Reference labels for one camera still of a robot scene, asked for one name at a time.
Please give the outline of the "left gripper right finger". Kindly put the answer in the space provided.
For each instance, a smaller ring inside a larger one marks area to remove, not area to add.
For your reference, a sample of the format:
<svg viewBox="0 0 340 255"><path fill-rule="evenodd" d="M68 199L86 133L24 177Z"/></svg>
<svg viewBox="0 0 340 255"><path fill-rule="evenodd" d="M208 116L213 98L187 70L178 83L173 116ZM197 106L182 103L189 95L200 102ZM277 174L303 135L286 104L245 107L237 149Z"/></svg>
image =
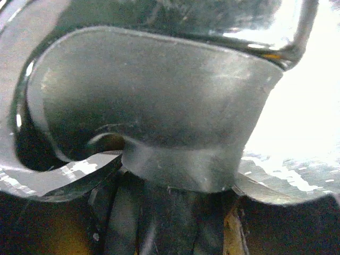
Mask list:
<svg viewBox="0 0 340 255"><path fill-rule="evenodd" d="M224 254L339 254L339 194L306 202L269 202L288 197L238 174L227 198Z"/></svg>

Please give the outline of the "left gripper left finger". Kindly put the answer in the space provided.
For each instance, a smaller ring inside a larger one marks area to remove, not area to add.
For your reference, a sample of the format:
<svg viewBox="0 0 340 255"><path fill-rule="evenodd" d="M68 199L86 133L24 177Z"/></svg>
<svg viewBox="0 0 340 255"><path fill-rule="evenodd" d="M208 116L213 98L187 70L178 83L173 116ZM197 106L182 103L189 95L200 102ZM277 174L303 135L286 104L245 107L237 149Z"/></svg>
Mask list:
<svg viewBox="0 0 340 255"><path fill-rule="evenodd" d="M1 254L102 254L120 159L97 154L25 181L1 169Z"/></svg>

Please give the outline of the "white black space suitcase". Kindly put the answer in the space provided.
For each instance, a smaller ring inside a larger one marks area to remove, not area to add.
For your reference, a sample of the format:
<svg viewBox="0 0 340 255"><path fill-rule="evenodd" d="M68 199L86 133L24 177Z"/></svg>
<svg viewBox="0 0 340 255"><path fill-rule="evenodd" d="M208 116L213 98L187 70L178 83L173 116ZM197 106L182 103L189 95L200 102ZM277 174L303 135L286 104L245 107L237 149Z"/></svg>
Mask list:
<svg viewBox="0 0 340 255"><path fill-rule="evenodd" d="M1 189L88 189L121 164L160 185L230 189L269 93L333 1L1 1Z"/></svg>

